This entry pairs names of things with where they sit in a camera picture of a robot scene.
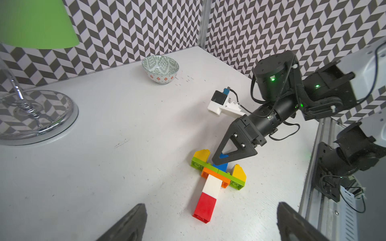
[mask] chevron wallpaper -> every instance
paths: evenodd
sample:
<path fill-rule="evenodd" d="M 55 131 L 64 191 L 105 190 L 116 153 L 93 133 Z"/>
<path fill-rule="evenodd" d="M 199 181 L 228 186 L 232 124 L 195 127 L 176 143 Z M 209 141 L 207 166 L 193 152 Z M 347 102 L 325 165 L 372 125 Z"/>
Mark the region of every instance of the chevron wallpaper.
<path fill-rule="evenodd" d="M 205 47 L 250 78 L 260 59 L 292 50 L 305 78 L 386 36 L 385 12 L 386 0 L 213 0 Z M 374 91 L 335 119 L 349 124 L 371 115 L 386 106 L 384 95 Z"/>
<path fill-rule="evenodd" d="M 80 44 L 24 49 L 0 57 L 28 89 L 197 45 L 200 0 L 63 0 Z M 0 95 L 12 87 L 0 71 Z"/>

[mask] white lego brick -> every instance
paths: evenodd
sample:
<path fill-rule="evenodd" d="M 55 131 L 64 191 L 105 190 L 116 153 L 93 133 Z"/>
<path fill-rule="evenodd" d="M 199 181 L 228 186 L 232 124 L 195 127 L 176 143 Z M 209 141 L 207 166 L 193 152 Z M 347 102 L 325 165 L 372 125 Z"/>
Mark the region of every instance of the white lego brick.
<path fill-rule="evenodd" d="M 218 193 L 221 188 L 222 181 L 212 175 L 208 175 L 207 182 L 205 183 L 202 192 L 217 199 Z"/>

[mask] yellow lego brick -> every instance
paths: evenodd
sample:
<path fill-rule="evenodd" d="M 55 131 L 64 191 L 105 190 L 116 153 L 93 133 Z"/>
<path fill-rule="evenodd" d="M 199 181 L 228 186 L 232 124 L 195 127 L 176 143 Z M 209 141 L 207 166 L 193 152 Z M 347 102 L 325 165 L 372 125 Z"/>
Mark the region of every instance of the yellow lego brick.
<path fill-rule="evenodd" d="M 206 162 L 208 160 L 209 155 L 210 155 L 210 151 L 208 149 L 204 149 L 204 150 L 195 152 L 193 157 L 203 162 Z"/>
<path fill-rule="evenodd" d="M 234 176 L 237 179 L 240 179 L 243 182 L 247 180 L 247 176 L 245 175 L 243 169 L 240 167 L 239 164 L 236 164 L 234 166 L 232 176 Z"/>

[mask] green lampshade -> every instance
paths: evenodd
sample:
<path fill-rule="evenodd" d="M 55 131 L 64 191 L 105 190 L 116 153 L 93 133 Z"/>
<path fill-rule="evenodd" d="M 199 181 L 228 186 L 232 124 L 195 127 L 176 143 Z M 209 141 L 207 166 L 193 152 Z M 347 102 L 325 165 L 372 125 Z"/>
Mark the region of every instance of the green lampshade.
<path fill-rule="evenodd" d="M 79 44 L 61 0 L 0 0 L 0 42 L 35 49 Z"/>

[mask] orange lego brick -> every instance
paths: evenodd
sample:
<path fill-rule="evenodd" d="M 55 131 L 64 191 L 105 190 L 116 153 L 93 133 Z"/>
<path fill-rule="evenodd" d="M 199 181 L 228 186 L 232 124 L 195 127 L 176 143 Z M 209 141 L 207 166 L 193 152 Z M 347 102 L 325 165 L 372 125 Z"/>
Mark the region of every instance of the orange lego brick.
<path fill-rule="evenodd" d="M 222 181 L 221 186 L 223 188 L 226 188 L 230 184 L 230 179 L 228 179 L 226 177 L 223 177 L 220 174 L 218 174 L 218 173 L 216 173 L 216 172 L 214 172 L 214 171 L 204 167 L 204 169 L 202 170 L 201 176 L 206 179 L 206 178 L 208 178 L 209 174 L 214 176 L 214 177 L 216 177 L 216 178 L 218 178 L 218 179 L 220 179 Z"/>

